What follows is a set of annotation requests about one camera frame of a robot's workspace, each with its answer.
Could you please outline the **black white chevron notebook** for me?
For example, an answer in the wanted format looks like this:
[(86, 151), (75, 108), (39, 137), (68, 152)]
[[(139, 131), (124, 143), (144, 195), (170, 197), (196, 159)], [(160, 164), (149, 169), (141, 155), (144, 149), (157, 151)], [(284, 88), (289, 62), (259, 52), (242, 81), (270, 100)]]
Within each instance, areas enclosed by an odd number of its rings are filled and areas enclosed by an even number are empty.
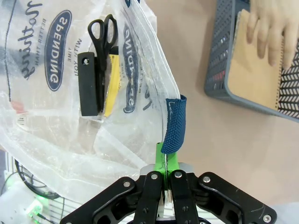
[(299, 42), (291, 67), (281, 72), (278, 111), (299, 119)]

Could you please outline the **black handled scissors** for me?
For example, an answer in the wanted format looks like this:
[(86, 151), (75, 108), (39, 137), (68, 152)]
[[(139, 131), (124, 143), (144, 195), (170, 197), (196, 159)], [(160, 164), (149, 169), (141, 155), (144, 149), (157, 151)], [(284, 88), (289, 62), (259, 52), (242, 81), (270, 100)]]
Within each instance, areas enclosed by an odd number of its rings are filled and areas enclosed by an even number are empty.
[[(108, 41), (109, 21), (113, 24), (113, 37)], [(99, 38), (96, 38), (92, 32), (92, 26), (98, 23), (100, 26)], [(94, 44), (96, 51), (96, 84), (97, 84), (97, 103), (100, 112), (103, 112), (105, 101), (105, 72), (107, 69), (107, 57), (118, 37), (117, 21), (112, 14), (108, 14), (104, 20), (96, 19), (89, 23), (87, 27), (89, 36)]]

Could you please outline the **white device with green light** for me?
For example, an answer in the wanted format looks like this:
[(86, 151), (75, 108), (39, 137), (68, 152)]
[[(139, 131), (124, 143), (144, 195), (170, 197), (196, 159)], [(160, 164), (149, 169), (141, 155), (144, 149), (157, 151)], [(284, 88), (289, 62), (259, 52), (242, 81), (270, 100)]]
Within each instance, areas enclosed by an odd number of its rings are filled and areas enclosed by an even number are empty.
[(42, 224), (37, 215), (42, 210), (33, 192), (20, 182), (0, 196), (0, 224)]

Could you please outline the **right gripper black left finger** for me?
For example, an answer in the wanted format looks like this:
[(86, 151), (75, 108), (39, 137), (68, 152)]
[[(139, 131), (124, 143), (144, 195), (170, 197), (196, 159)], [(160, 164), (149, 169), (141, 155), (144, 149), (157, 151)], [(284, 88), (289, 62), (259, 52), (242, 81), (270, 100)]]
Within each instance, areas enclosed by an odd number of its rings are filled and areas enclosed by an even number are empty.
[(166, 182), (165, 155), (157, 143), (155, 164), (141, 169), (135, 181), (121, 177), (65, 216), (60, 224), (118, 224), (134, 214), (133, 224), (155, 224)]

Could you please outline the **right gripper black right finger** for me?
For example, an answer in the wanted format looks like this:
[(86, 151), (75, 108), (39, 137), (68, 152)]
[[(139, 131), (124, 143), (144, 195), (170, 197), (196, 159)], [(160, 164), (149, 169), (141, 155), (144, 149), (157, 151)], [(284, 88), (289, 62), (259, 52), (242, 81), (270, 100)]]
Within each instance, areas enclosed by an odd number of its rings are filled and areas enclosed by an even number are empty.
[(196, 176), (178, 163), (176, 154), (166, 156), (166, 174), (177, 224), (200, 224), (197, 208), (224, 224), (275, 224), (273, 208), (212, 172)]

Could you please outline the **translucent shopping bag navy handles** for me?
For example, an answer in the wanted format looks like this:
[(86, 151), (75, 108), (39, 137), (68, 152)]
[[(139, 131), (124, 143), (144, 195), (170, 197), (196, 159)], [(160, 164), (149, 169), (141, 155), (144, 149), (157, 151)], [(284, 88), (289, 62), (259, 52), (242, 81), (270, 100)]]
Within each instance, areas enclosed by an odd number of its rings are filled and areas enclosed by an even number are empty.
[[(120, 88), (112, 114), (82, 116), (78, 54), (87, 27), (117, 21)], [(111, 73), (107, 57), (105, 100)], [(0, 146), (49, 188), (83, 202), (175, 154), (185, 136), (179, 93), (146, 0), (0, 0)]]

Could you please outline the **kraft spiral notebook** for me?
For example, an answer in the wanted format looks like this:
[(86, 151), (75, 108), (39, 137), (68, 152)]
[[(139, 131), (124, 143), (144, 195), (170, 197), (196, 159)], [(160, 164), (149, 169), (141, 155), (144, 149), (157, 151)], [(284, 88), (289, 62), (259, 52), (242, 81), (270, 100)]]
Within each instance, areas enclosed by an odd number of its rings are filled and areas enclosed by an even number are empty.
[(253, 42), (247, 43), (248, 19), (249, 12), (245, 9), (237, 15), (228, 88), (238, 97), (277, 111), (283, 48), (276, 53), (277, 62), (274, 66), (268, 64), (266, 57), (259, 58), (257, 31), (254, 32)]

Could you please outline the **yellow utility knife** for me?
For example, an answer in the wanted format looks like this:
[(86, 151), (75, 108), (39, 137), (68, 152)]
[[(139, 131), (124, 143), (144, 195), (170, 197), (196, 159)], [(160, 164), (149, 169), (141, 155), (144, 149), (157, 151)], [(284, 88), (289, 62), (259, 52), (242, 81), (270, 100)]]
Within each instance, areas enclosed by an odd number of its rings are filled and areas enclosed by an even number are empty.
[(112, 114), (116, 97), (119, 92), (121, 78), (120, 78), (120, 57), (119, 47), (112, 47), (109, 53), (111, 61), (111, 73), (109, 79), (109, 85), (107, 89), (107, 97), (105, 100), (104, 116), (109, 117)]

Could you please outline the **person's right hand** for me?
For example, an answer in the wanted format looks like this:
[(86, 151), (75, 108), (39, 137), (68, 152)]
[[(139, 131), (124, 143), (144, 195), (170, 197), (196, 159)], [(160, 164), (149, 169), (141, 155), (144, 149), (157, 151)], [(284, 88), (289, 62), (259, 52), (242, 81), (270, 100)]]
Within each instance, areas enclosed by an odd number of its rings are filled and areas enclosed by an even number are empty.
[(250, 0), (247, 42), (257, 32), (257, 55), (273, 66), (284, 42), (283, 68), (291, 67), (299, 40), (299, 0)]

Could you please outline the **black rectangular case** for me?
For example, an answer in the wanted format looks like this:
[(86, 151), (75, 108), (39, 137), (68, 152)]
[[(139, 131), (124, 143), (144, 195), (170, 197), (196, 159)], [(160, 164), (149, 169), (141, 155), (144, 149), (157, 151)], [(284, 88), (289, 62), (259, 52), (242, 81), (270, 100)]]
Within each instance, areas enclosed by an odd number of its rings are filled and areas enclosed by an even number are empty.
[(99, 109), (97, 103), (95, 55), (93, 52), (78, 54), (78, 87), (81, 115), (97, 116)]

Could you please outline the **grey perforated plastic basket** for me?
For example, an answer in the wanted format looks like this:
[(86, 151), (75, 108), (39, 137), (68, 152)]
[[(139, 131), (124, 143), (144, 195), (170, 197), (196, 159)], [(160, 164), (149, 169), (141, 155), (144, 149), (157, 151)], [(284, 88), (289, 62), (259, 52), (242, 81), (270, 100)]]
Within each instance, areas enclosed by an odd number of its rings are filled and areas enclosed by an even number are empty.
[(243, 9), (249, 10), (249, 3), (250, 0), (217, 0), (209, 64), (204, 86), (205, 93), (210, 97), (238, 106), (299, 122), (299, 119), (284, 115), (278, 110), (268, 109), (235, 96), (226, 85), (237, 15)]

